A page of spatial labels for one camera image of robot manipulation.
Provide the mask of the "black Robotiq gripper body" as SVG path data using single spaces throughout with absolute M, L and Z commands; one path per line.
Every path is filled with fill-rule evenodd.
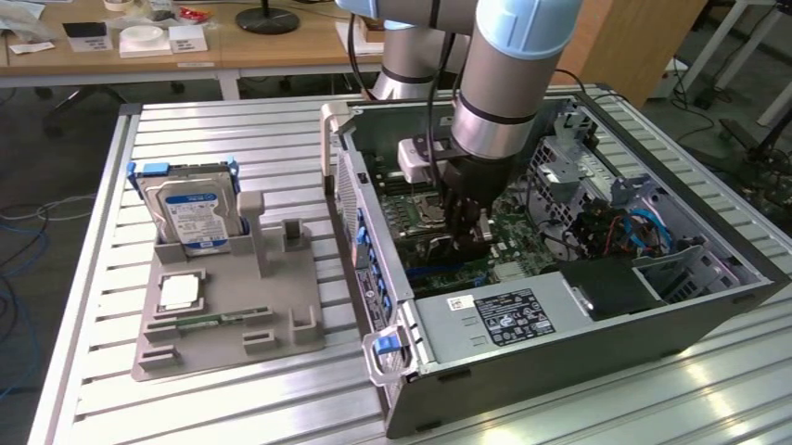
M 507 189 L 511 174 L 511 158 L 488 160 L 468 156 L 452 159 L 443 177 L 447 202 L 472 202 L 480 209 L 491 209 Z

